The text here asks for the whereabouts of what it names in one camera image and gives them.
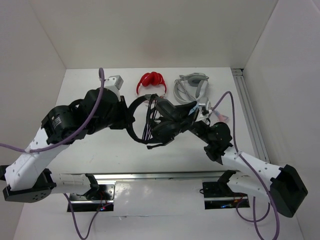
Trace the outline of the black headset with microphone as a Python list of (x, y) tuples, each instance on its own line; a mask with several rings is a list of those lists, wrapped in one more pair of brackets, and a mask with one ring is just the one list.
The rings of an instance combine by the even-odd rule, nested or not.
[(142, 137), (137, 136), (133, 124), (126, 131), (135, 142), (146, 145), (149, 150), (166, 146), (181, 133), (181, 125), (172, 122), (175, 105), (169, 100), (159, 97), (157, 94), (146, 94), (138, 97), (128, 107), (133, 117), (136, 109), (145, 100), (148, 100), (149, 103), (145, 115)]

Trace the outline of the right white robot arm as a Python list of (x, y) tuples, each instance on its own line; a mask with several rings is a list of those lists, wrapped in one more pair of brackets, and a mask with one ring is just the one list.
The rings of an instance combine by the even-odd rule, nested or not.
[(267, 200), (284, 217), (291, 218), (308, 195), (298, 171), (291, 165), (279, 166), (240, 151), (230, 127), (224, 122), (204, 123), (199, 104), (177, 105), (180, 122), (206, 143), (208, 158), (229, 167), (219, 179), (218, 190), (223, 196), (244, 193)]

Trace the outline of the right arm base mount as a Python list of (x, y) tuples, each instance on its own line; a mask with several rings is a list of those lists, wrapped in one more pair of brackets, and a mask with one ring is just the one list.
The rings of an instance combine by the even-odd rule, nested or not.
[(204, 197), (204, 208), (214, 209), (233, 209), (249, 208), (248, 196), (244, 193), (232, 192), (226, 185), (218, 181), (203, 182), (199, 193)]

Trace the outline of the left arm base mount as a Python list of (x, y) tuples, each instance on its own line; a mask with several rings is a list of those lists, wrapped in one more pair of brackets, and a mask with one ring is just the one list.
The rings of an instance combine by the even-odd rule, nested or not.
[(96, 211), (113, 212), (115, 198), (115, 181), (107, 181), (99, 185), (99, 190), (91, 195), (71, 193), (69, 200), (75, 213), (93, 213)]

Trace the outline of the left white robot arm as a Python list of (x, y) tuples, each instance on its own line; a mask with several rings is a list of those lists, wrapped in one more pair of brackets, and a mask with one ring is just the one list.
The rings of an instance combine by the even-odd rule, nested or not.
[(105, 128), (123, 130), (133, 122), (124, 96), (116, 88), (89, 90), (84, 98), (52, 108), (34, 139), (11, 165), (1, 165), (7, 202), (36, 203), (50, 194), (77, 194), (92, 200), (101, 186), (92, 173), (53, 173), (48, 165), (70, 145)]

